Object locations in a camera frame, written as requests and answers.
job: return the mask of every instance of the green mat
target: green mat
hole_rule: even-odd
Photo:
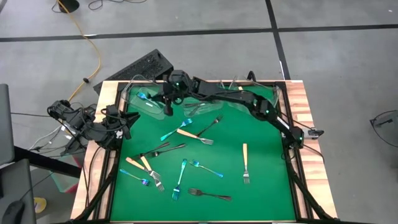
[[[135,94],[138,87],[133,87]],[[248,86],[245,90],[263,96],[272,96],[272,91]],[[281,159],[280,132],[268,122],[261,122],[251,115],[223,104],[222,109],[200,114],[192,118],[193,123],[183,129],[198,133],[219,114],[224,117],[201,137],[214,140],[214,145],[203,144],[197,139],[178,133],[165,140],[170,146],[181,143],[186,147],[149,159],[149,164],[162,178],[165,190],[159,192],[154,180],[146,172],[126,162],[140,152],[149,151],[164,142],[160,137],[180,126],[186,119],[182,106],[173,105],[174,115],[157,120],[138,111],[141,117],[131,128],[132,139],[124,140],[119,168],[151,181],[146,187],[137,179],[118,173],[111,221],[264,221],[294,220],[294,209],[290,193],[285,161]],[[250,184],[243,182],[243,143],[248,144],[248,171]],[[177,201],[172,200],[177,186],[183,159],[195,159],[201,165],[224,174],[218,177],[204,169],[187,164]],[[209,196],[188,194],[189,188],[204,192],[229,195],[232,201]]]

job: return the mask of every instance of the fork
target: fork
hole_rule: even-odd
[[[244,161],[244,172],[243,172],[243,182],[245,184],[250,184],[249,172],[248,172],[248,145],[243,144],[243,161]]]
[[[224,196],[224,195],[215,195],[215,194],[208,194],[208,193],[204,193],[199,189],[188,189],[188,193],[195,195],[195,196],[202,196],[202,195],[209,195],[209,196],[213,196],[213,197],[217,197],[217,198],[221,198],[227,201],[232,200],[231,196]]]
[[[133,178],[135,178],[135,179],[137,179],[137,180],[141,180],[141,183],[142,183],[142,184],[144,184],[145,186],[149,186],[149,183],[150,183],[149,180],[136,177],[135,175],[130,174],[129,172],[127,172],[127,171],[124,170],[124,169],[119,169],[119,171],[120,171],[121,173],[127,174],[127,175],[129,175],[130,177],[133,177]]]
[[[177,132],[180,133],[180,134],[182,134],[182,135],[191,137],[191,138],[199,139],[199,140],[201,140],[204,144],[212,145],[212,144],[214,143],[213,140],[205,139],[205,138],[199,138],[198,136],[196,136],[196,135],[194,135],[194,134],[191,134],[191,133],[189,133],[188,131],[181,130],[181,129],[179,129],[179,128],[177,129]]]
[[[177,186],[173,190],[173,195],[172,195],[173,200],[178,200],[178,196],[180,195],[180,183],[181,183],[182,174],[185,169],[185,165],[187,165],[187,159],[182,160],[180,178],[178,179]]]
[[[143,171],[146,171],[151,177],[156,178],[156,179],[160,179],[160,175],[158,173],[156,173],[156,172],[152,173],[153,172],[152,170],[146,169],[141,164],[139,164],[137,161],[135,161],[135,160],[133,160],[133,159],[131,159],[129,157],[126,158],[126,161],[128,161],[128,163],[130,163],[130,164],[142,169]]]
[[[197,136],[199,137],[201,134],[203,134],[207,129],[209,129],[210,127],[212,127],[212,125],[213,124],[216,124],[216,123],[219,123],[219,121],[221,121],[221,119],[223,119],[223,115],[222,114],[220,114],[220,115],[218,115],[217,117],[216,117],[216,119],[209,125],[209,126],[207,126],[205,129],[203,129],[201,132],[199,132],[198,134],[197,134]]]
[[[155,151],[156,149],[161,149],[161,148],[166,147],[166,146],[169,146],[169,145],[170,145],[169,142],[165,142],[165,143],[163,143],[163,144],[157,146],[156,148],[151,149],[150,151],[147,151],[147,152],[144,152],[144,153],[140,153],[140,154],[138,154],[138,155],[133,156],[132,159],[133,159],[133,160],[138,160],[138,159],[140,159],[142,156],[145,156],[145,155],[147,155],[148,153]]]
[[[155,180],[155,185],[157,187],[157,189],[162,192],[164,191],[164,187],[159,179],[160,175],[158,173],[156,173],[155,171],[152,170],[152,168],[150,168],[150,165],[147,161],[147,159],[145,158],[145,156],[141,157],[142,162],[144,163],[145,167],[147,168],[147,170],[151,171],[150,176],[154,178]]]
[[[201,167],[201,168],[204,168],[205,170],[207,170],[207,171],[210,171],[210,172],[212,172],[212,173],[214,173],[214,174],[216,174],[217,176],[219,176],[219,177],[221,177],[221,178],[223,178],[224,177],[224,175],[223,174],[219,174],[219,173],[217,173],[217,172],[215,172],[215,171],[213,171],[213,170],[211,170],[211,169],[209,169],[209,168],[207,168],[207,167],[204,167],[204,166],[202,166],[202,165],[199,165],[199,162],[198,161],[196,161],[196,160],[192,160],[191,162],[189,162],[191,165],[193,165],[193,166],[195,166],[195,167]]]
[[[161,153],[169,152],[169,151],[171,151],[171,150],[173,150],[173,149],[180,149],[180,148],[182,148],[182,147],[185,147],[185,143],[179,144],[178,146],[175,146],[175,147],[171,147],[170,149],[166,149],[166,150],[164,150],[164,151],[150,152],[150,153],[146,154],[146,157],[148,157],[148,158],[157,157],[157,156],[160,155]]]
[[[184,127],[184,126],[186,126],[186,125],[188,125],[188,124],[190,124],[190,123],[192,123],[192,122],[193,122],[192,119],[188,118],[188,119],[186,119],[185,121],[182,122],[182,124],[180,125],[179,128],[182,128],[182,127]],[[178,130],[179,128],[176,128],[174,131],[171,131],[171,132],[169,132],[169,133],[163,135],[163,136],[160,138],[160,140],[161,140],[161,141],[164,141],[164,140],[167,139],[170,135],[172,135],[174,132],[176,132],[176,130]]]

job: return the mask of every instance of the gray floor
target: gray floor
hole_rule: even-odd
[[[66,15],[50,10],[53,3],[8,0],[0,12],[0,37],[77,35]],[[86,34],[270,27],[263,0],[106,2],[95,12],[87,9],[89,1],[80,3],[73,14]],[[394,0],[272,0],[272,4],[279,27],[398,21]],[[290,75],[304,80],[315,124],[325,130],[320,144],[338,216],[357,222],[396,223],[398,150],[376,137],[369,119],[398,108],[398,30],[280,36]],[[253,70],[258,78],[282,79],[270,33],[101,39],[95,44],[103,67],[93,84],[153,49],[159,49],[175,68],[202,78],[231,78]],[[96,63],[93,49],[84,40],[0,43],[0,83],[9,84],[15,112],[45,114],[55,100],[68,98]],[[74,101],[89,105],[97,99],[87,86]],[[58,126],[47,118],[12,118],[14,139],[21,147],[29,147]],[[392,132],[383,136],[396,140]],[[60,136],[54,145],[65,141]],[[38,185],[37,190],[45,192],[46,187]],[[59,197],[42,194],[52,200]],[[65,221],[70,205],[57,212],[63,216],[49,215],[40,222]]]

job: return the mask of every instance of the wooden table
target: wooden table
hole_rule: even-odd
[[[231,81],[232,80],[223,80],[223,82],[231,82]],[[259,82],[275,82],[275,81],[280,82],[280,80],[260,80]],[[107,105],[115,104],[116,97],[118,94],[119,83],[126,83],[126,82],[128,81],[103,82],[101,93],[98,99],[97,110],[95,113],[96,122],[100,122],[104,118],[104,115],[101,114],[100,111],[102,108],[105,108]],[[287,95],[289,97],[289,104],[293,114],[293,119],[309,127],[315,126],[312,120],[311,111],[307,100],[307,94],[305,93],[303,81],[291,80],[284,82],[287,88]],[[123,99],[120,100],[121,102],[119,104],[120,105],[119,109],[123,110],[124,101]],[[280,106],[282,108],[282,111],[285,111],[284,103],[285,102],[283,101],[282,94],[280,94]],[[320,147],[317,140],[306,139],[305,144],[320,151]],[[93,158],[93,154],[97,148],[98,145],[94,141],[89,142],[85,156],[85,163],[84,163],[85,170],[89,170],[91,159]],[[316,201],[327,212],[327,214],[331,215],[332,217],[337,217],[335,205],[333,203],[333,198],[330,192],[328,177],[326,175],[326,170],[322,158],[314,154],[313,152],[306,150],[306,148],[301,149],[300,154],[301,154],[308,190],[314,196]],[[98,190],[102,165],[104,161],[104,155],[105,155],[105,150],[99,150],[94,158],[93,167],[91,169],[90,188],[88,191],[90,199],[94,197],[95,193]],[[114,157],[114,152],[112,152],[110,156],[108,172],[112,167],[113,157]],[[302,197],[300,190],[298,188],[296,189],[297,189],[300,213],[301,216],[305,218],[307,216],[305,213],[304,199]],[[105,210],[108,203],[108,194],[109,194],[109,188],[103,195],[103,200],[99,211],[99,218],[105,217]],[[79,214],[84,210],[86,195],[87,191],[85,187],[85,179],[82,172],[78,184],[75,203],[73,204],[71,218],[79,216]]]

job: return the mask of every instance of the fork with wooden handle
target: fork with wooden handle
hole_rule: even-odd
[[[244,172],[243,172],[243,182],[245,184],[250,184],[249,172],[248,172],[248,145],[243,144],[243,162],[244,162]]]
[[[145,156],[142,156],[142,157],[141,157],[141,160],[142,160],[142,162],[144,163],[145,167],[146,167],[149,171],[151,171],[150,176],[154,178],[154,180],[155,180],[155,185],[156,185],[157,189],[158,189],[159,191],[161,191],[161,192],[164,191],[164,187],[163,187],[163,185],[162,185],[160,179],[159,179],[158,177],[156,177],[156,174],[157,174],[158,176],[160,176],[160,175],[159,175],[158,173],[156,173],[155,171],[153,171],[152,168],[150,168],[150,165],[149,165],[147,159],[145,158]]]
[[[178,132],[179,134],[182,134],[182,135],[185,135],[185,136],[194,138],[194,139],[199,139],[199,140],[200,140],[202,143],[204,143],[204,144],[212,145],[212,144],[214,143],[213,140],[205,139],[205,138],[199,138],[198,136],[196,136],[196,135],[194,135],[194,134],[191,134],[191,133],[189,133],[188,131],[184,131],[184,130],[181,130],[181,129],[177,129],[177,132]]]
[[[160,175],[159,175],[158,173],[156,173],[156,172],[155,172],[155,173],[152,173],[152,170],[146,169],[145,167],[143,167],[141,164],[139,164],[137,161],[131,159],[130,157],[127,157],[127,158],[126,158],[126,161],[128,161],[128,163],[130,163],[130,164],[132,164],[132,165],[134,165],[134,166],[136,166],[136,167],[142,169],[143,171],[146,171],[151,177],[153,177],[153,178],[156,177],[156,179],[159,179],[159,178],[160,178]]]

